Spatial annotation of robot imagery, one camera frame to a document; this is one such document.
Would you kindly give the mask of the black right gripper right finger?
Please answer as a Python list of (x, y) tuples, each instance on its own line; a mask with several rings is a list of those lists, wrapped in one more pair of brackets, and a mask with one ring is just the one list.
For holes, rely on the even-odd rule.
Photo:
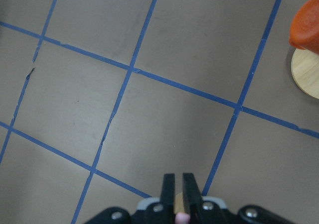
[(192, 173), (182, 175), (182, 195), (184, 210), (190, 215), (191, 224), (203, 224), (203, 199)]

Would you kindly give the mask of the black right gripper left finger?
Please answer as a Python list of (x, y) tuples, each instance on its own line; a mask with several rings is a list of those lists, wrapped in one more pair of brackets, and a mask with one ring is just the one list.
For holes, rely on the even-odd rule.
[(161, 224), (174, 223), (175, 175), (164, 174), (159, 203)]

